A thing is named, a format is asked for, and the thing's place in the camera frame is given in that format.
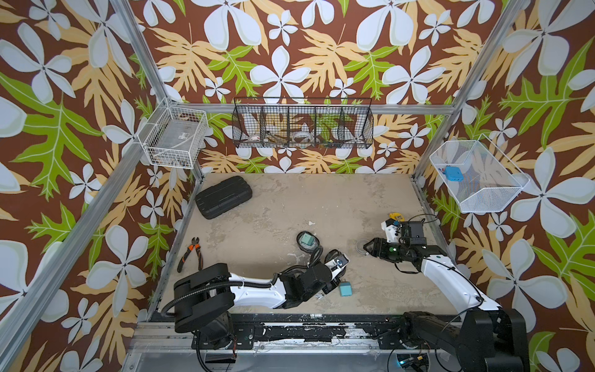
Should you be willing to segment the green charger plug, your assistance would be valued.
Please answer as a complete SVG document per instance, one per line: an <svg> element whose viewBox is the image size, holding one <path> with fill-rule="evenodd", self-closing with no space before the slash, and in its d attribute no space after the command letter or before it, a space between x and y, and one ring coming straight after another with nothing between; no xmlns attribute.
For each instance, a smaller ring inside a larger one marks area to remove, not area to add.
<svg viewBox="0 0 595 372"><path fill-rule="evenodd" d="M300 244L308 249L311 249L313 246L315 246L315 238L312 235L304 234L300 238Z"/></svg>

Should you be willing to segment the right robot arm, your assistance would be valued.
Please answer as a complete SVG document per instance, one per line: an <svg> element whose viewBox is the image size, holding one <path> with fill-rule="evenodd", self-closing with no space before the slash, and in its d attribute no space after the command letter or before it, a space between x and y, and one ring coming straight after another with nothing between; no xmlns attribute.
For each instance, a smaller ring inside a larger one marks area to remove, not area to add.
<svg viewBox="0 0 595 372"><path fill-rule="evenodd" d="M375 238L364 250L397 265L412 264L430 279L456 310L445 322L429 312L406 312L398 336L403 344L426 344L456 358L462 371L528 371L525 320L516 310L506 310L480 291L438 246L409 246Z"/></svg>

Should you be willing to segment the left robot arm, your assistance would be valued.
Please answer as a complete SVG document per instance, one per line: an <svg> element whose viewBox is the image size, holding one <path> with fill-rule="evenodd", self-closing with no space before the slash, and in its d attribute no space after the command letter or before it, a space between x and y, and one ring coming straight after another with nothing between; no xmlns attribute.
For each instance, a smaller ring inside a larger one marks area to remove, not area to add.
<svg viewBox="0 0 595 372"><path fill-rule="evenodd" d="M348 263L340 255L308 267L296 265L270 280L238 276L229 272L227 264L217 263L177 281L174 299L162 307L160 315L174 320L176 333L192 333L220 349L236 338L231 308L295 308L320 291L328 294L339 287Z"/></svg>

